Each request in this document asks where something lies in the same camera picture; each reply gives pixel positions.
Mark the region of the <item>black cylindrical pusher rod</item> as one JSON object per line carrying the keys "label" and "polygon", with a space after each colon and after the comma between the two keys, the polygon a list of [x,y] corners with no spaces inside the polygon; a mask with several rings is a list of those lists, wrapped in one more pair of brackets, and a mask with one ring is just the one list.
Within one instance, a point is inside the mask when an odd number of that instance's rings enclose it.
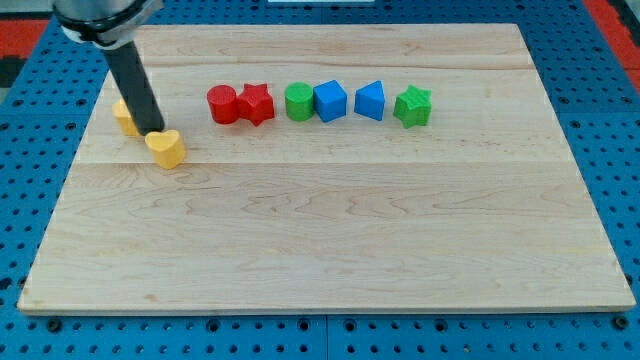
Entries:
{"label": "black cylindrical pusher rod", "polygon": [[102,53],[138,132],[163,131],[165,121],[135,43]]}

